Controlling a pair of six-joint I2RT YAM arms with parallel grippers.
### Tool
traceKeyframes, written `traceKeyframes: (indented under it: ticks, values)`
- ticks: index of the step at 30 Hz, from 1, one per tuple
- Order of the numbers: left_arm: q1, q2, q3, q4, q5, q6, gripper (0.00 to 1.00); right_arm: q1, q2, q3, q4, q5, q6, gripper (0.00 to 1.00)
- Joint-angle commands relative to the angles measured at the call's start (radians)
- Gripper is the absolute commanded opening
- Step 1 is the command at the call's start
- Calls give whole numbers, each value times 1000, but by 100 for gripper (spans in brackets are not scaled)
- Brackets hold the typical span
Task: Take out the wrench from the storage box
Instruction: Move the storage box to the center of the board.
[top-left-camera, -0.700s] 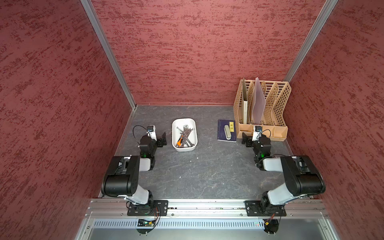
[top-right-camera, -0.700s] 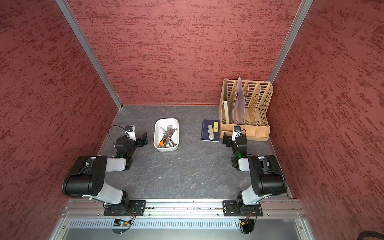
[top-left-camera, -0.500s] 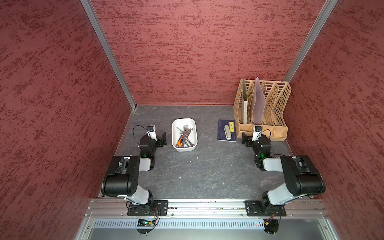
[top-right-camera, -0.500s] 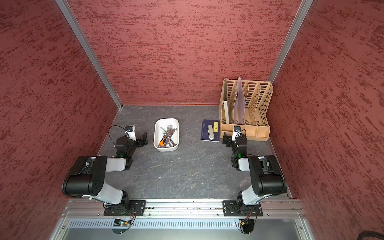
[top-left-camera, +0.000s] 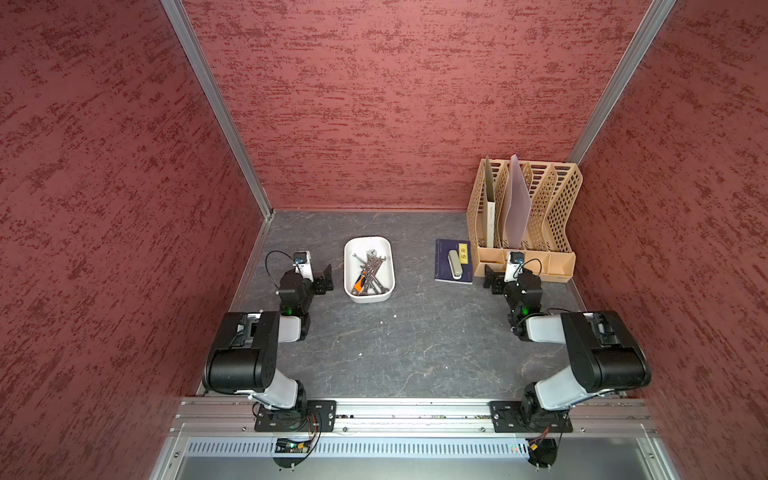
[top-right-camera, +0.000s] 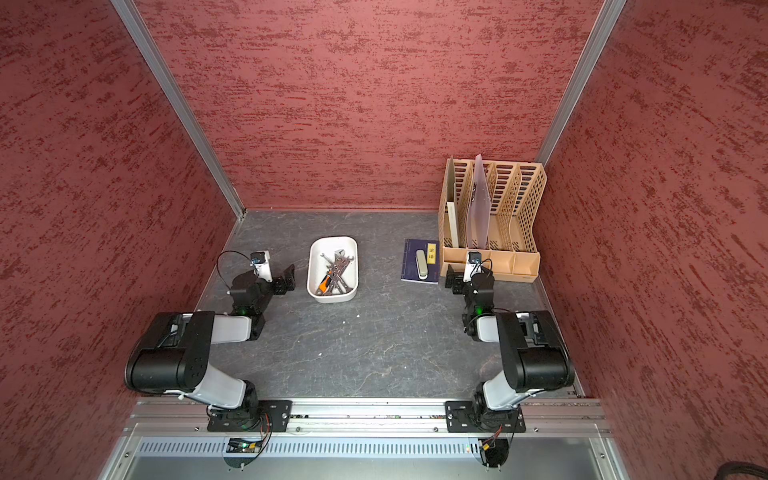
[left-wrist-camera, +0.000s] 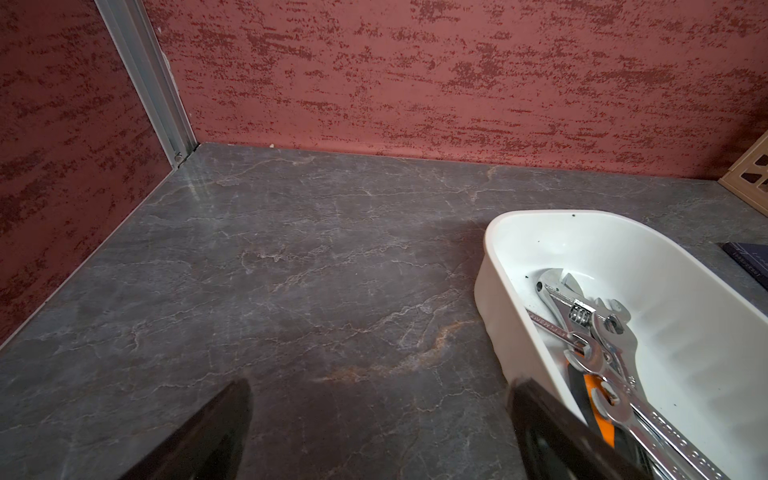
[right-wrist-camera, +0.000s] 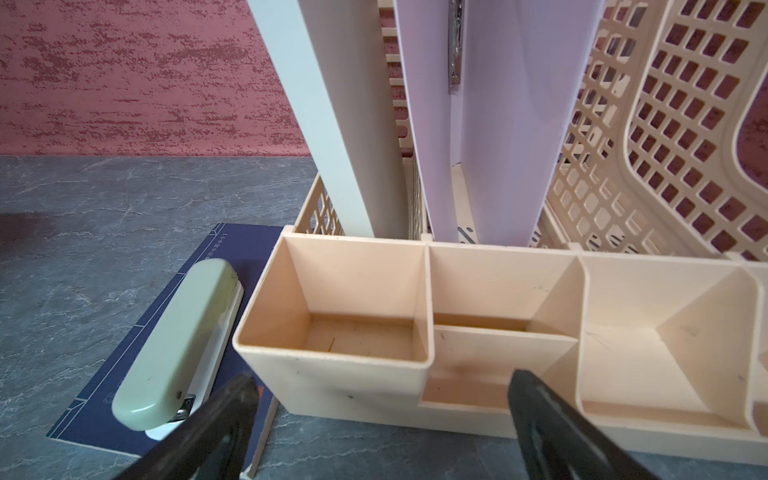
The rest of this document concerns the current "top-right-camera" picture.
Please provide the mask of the white plastic storage tray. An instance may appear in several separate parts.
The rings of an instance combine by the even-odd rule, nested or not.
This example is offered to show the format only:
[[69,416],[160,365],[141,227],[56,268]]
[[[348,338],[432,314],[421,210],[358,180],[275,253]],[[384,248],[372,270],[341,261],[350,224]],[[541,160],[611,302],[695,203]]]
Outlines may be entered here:
[[359,287],[358,244],[349,236],[324,237],[310,248],[307,291],[321,304],[352,300]]

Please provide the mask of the large silver combination wrench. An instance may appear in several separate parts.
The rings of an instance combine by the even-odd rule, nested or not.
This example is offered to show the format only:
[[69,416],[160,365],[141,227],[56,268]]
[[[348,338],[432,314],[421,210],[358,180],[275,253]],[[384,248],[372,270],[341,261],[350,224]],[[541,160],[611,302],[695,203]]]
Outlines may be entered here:
[[327,271],[333,270],[338,275],[340,292],[336,294],[343,295],[351,293],[352,287],[346,282],[346,280],[343,278],[343,275],[354,258],[352,256],[348,256],[343,249],[336,250],[334,252],[333,258],[330,258],[325,254],[321,254],[321,258],[326,262]]

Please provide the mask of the orange handled adjustable wrench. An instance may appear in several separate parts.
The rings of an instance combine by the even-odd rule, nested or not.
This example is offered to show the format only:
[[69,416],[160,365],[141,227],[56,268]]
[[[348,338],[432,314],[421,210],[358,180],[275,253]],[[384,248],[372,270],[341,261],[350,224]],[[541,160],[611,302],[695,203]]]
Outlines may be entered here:
[[335,271],[328,270],[315,290],[315,294],[317,296],[331,296],[339,292],[338,275]]

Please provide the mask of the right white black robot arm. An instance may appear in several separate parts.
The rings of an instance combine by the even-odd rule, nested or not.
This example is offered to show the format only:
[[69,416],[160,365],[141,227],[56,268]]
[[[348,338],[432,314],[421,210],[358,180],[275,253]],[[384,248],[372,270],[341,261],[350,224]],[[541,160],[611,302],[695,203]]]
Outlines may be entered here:
[[470,277],[448,269],[446,287],[462,295],[464,333],[499,346],[501,370],[481,383],[471,401],[469,420],[483,430],[511,424],[523,401],[569,387],[575,369],[555,320],[547,310],[512,311],[494,303],[495,277],[480,268]]

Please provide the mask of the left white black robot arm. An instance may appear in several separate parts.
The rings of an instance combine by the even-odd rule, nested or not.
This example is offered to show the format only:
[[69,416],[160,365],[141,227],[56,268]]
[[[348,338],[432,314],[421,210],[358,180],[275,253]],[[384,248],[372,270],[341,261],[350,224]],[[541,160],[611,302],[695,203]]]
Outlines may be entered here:
[[249,271],[233,280],[229,315],[213,311],[157,314],[127,361],[126,387],[145,395],[175,394],[207,405],[211,431],[253,431],[264,426],[268,414],[259,406],[253,383],[214,367],[210,351],[214,345],[258,340],[271,299],[294,289],[293,264],[271,281]]

